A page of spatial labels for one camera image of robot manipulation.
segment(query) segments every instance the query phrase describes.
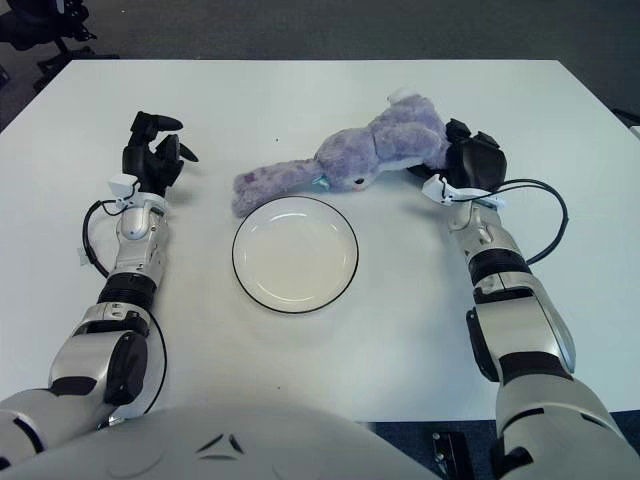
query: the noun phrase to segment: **plush toy ear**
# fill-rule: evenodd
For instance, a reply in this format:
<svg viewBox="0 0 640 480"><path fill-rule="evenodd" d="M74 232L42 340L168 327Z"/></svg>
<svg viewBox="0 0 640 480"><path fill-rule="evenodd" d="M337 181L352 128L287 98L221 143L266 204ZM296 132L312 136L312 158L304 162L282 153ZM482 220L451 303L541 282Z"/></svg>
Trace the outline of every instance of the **plush toy ear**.
<svg viewBox="0 0 640 480"><path fill-rule="evenodd" d="M424 163L439 162L442 139L421 123L408 122L383 127L374 133L381 170L401 170Z"/></svg>
<svg viewBox="0 0 640 480"><path fill-rule="evenodd" d="M238 175L233 181L233 213L244 217L273 197L322 174L320 164L309 159L280 162Z"/></svg>

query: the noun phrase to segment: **black cable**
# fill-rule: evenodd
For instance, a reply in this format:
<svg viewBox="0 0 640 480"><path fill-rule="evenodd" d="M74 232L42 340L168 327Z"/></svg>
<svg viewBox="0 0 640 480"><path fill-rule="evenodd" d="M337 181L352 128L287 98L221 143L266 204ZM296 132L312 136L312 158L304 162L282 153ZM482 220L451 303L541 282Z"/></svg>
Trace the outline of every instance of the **black cable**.
<svg viewBox="0 0 640 480"><path fill-rule="evenodd" d="M105 202L103 202L102 200L96 201L89 207L89 210L87 210L87 213L84 216L84 221L82 222L82 246L84 247L84 253L87 255L87 258L89 259L89 262L91 262L91 265L96 267L96 269L104 278L107 278L109 276L109 272L102 266L100 260L98 260L96 252L93 250L93 247L89 242L89 220L91 219L91 215L93 215L93 212L99 209L103 205L103 203Z"/></svg>
<svg viewBox="0 0 640 480"><path fill-rule="evenodd" d="M471 202L473 200L480 200L482 198L490 197L490 196L496 195L498 193L508 192L510 190L516 190L518 188L538 188L540 190L544 190L546 192L549 192L554 197L556 197L556 199L558 200L558 203L560 204L560 208L562 209L562 221L560 222L560 228L558 229L558 233L556 234L555 238L552 240L552 242L546 248L544 248L540 253L534 255L533 257L531 257L530 259L527 260L527 265L533 265L534 263L539 262L540 260L542 260L543 258L548 256L551 252L553 252L556 249L558 244L560 244L560 241L562 240L562 237L564 236L564 232L567 229L567 224L569 223L569 211L567 209L567 204L564 202L564 199L562 198L562 195L560 195L560 193L558 193L558 191L555 188L553 188L551 185L549 185L547 183L544 183L544 182L542 182L540 180L535 180L535 179L531 179L531 178L514 178L513 180L507 180L505 182L501 182L501 183L499 183L497 185L494 185L489 190L494 190L496 188L501 188L501 187L504 187L506 185L512 185L514 183L522 183L524 185L518 185L518 186L515 186L515 187L505 188L503 190L498 190L498 191L495 191L493 193L488 193L486 195L480 195L478 197L467 198L467 199L464 199L464 200L453 200L453 201L454 202L458 202L458 203Z"/></svg>
<svg viewBox="0 0 640 480"><path fill-rule="evenodd" d="M129 200L131 197L133 197L133 195L136 193L136 185L138 185L138 183L140 183L140 181L136 180L133 183L133 185L131 185L131 193L128 196L124 197L122 200ZM89 262L91 262L91 265L96 267L96 269L100 272L100 274L104 278L107 278L109 276L109 271L102 266L102 264L100 263L100 260L98 260L98 256L96 255L96 252L93 250L93 247L91 246L91 242L89 242L89 220L91 220L91 215L93 215L93 213L100 207L102 207L104 212L111 217L117 217L122 212L124 212L127 208L129 208L129 206L127 205L124 208L122 208L122 210L120 210L119 212L111 213L109 210L107 210L107 207L105 207L105 205L109 203L116 203L116 201L115 200L96 201L93 205L89 207L89 210L87 210L87 213L84 216L84 221L82 222L82 246L84 247L84 253L89 259Z"/></svg>
<svg viewBox="0 0 640 480"><path fill-rule="evenodd" d="M164 341L164 335L162 334L162 329L160 328L160 325L158 325L158 321L155 319L153 314L151 312L148 312L148 313L149 313L149 316L151 317L151 321L153 322L153 324L158 329L158 335L160 336L160 342L162 343L162 355L164 357L164 365L162 367L162 378L160 379L160 385L158 385L158 390L156 391L156 394L153 397L153 400L151 400L151 403L149 404L149 406L143 412L143 415L146 415L147 413L149 413L149 410L151 410L153 405L156 403L156 400L160 396L160 392L162 391L162 387L164 386L164 379L167 376L167 364L168 364L167 344Z"/></svg>

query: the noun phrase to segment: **teal tag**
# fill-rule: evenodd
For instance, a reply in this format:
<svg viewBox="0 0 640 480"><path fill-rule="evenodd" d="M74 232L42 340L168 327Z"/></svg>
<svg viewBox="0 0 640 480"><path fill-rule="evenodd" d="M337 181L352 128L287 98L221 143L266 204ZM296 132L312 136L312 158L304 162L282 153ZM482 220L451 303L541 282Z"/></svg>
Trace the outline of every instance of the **teal tag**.
<svg viewBox="0 0 640 480"><path fill-rule="evenodd" d="M311 180L311 183L313 183L314 185L321 185L327 191L329 191L329 188L331 188L327 177L325 177L324 175L318 178L314 178L313 180Z"/></svg>

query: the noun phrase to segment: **black robotic finger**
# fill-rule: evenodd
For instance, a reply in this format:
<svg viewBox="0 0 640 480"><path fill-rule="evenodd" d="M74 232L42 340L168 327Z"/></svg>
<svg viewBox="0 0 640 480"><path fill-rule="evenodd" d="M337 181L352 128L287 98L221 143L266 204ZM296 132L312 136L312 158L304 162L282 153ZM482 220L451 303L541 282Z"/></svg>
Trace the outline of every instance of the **black robotic finger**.
<svg viewBox="0 0 640 480"><path fill-rule="evenodd" d="M156 148L156 156L166 162L177 162L180 158L180 140L178 136L167 135Z"/></svg>
<svg viewBox="0 0 640 480"><path fill-rule="evenodd" d="M193 153L189 147L186 145L180 144L180 156L185 160L189 160L190 162L199 162L198 157L196 157L195 153Z"/></svg>

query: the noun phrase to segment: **stuffed animal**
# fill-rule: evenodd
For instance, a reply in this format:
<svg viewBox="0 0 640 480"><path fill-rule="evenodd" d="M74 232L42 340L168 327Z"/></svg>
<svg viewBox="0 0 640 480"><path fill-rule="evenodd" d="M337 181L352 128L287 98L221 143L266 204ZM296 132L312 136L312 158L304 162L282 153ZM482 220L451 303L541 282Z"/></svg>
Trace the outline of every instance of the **stuffed animal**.
<svg viewBox="0 0 640 480"><path fill-rule="evenodd" d="M449 147L445 127L425 97L400 89L388 97L391 106L364 128L341 130L327 138L316 155L261 167L233 182L233 212L238 217L305 182L332 192L360 191L380 172L424 163L445 167Z"/></svg>

